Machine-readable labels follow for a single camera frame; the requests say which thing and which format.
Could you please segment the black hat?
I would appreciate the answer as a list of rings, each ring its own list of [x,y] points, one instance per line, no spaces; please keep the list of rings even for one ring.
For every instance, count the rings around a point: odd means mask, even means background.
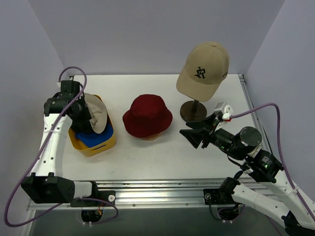
[[[107,108],[102,100],[93,94],[85,93],[84,99],[91,115],[89,119],[91,127],[95,133],[100,134],[105,130],[107,125]]]

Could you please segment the blue hat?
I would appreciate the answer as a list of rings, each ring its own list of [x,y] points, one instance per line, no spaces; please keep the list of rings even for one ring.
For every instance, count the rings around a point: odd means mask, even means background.
[[[76,139],[80,140],[84,145],[88,148],[92,148],[97,146],[103,142],[109,140],[114,133],[114,129],[110,123],[108,123],[104,129],[104,131],[100,134],[97,133],[76,133]]]

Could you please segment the dark red hat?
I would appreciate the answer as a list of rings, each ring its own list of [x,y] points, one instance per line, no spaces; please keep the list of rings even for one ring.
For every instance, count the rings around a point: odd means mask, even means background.
[[[123,115],[128,134],[136,138],[147,138],[169,128],[173,115],[162,97],[142,94],[134,99],[130,109]]]

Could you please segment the beige baseball cap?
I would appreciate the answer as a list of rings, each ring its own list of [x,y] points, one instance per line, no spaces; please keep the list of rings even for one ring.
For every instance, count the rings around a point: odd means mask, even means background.
[[[210,100],[228,75],[230,57],[218,42],[196,45],[187,56],[176,82],[179,93],[200,101]]]

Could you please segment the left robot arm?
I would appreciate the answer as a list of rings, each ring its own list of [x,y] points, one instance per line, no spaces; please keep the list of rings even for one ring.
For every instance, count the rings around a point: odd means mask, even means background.
[[[115,195],[99,190],[95,181],[70,180],[63,176],[65,143],[89,157],[115,145],[115,132],[100,97],[84,93],[83,84],[64,80],[60,92],[44,104],[44,130],[39,155],[21,182],[36,204],[70,204],[99,207],[114,202]]]

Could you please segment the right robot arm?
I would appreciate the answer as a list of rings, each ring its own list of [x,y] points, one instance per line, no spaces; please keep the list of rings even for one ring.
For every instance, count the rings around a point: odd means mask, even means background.
[[[313,236],[315,222],[312,219],[315,204],[301,195],[289,184],[283,164],[270,152],[262,149],[262,136],[251,126],[242,128],[233,135],[220,128],[221,121],[215,114],[203,121],[188,122],[188,129],[181,129],[194,148],[206,148],[209,144],[225,153],[240,171],[227,177],[219,187],[219,198],[224,203],[243,204],[272,218],[284,227],[290,236]],[[270,199],[249,189],[239,181],[242,174],[267,187],[278,199]]]

